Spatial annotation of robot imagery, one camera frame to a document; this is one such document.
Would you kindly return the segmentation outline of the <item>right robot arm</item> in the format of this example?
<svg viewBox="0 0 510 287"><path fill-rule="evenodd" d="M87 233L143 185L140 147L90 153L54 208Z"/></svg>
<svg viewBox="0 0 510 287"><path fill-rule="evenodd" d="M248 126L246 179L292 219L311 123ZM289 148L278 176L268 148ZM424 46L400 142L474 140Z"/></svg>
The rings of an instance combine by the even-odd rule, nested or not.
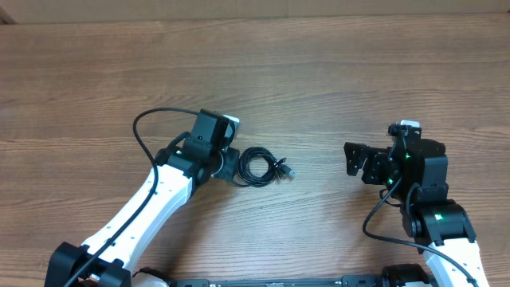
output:
<svg viewBox="0 0 510 287"><path fill-rule="evenodd" d="M365 184L383 185L377 207L396 199L406 240L372 233L368 237L411 246L430 271L417 264L383 269L378 286L486 286L477 235L465 209L449 199L445 145L399 136L387 148L346 143L347 173L363 172Z"/></svg>

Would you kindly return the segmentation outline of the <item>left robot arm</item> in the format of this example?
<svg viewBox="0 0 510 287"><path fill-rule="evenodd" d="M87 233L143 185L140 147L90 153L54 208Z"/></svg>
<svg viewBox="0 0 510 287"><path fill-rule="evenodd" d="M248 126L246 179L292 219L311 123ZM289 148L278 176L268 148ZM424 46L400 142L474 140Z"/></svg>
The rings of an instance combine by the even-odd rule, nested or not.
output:
<svg viewBox="0 0 510 287"><path fill-rule="evenodd" d="M169 286L151 269L137 269L143 252L167 219L212 177L230 180L238 155L231 143L240 120L202 109L191 131L156 155L141 188L80 246L63 242L53 252L47 286Z"/></svg>

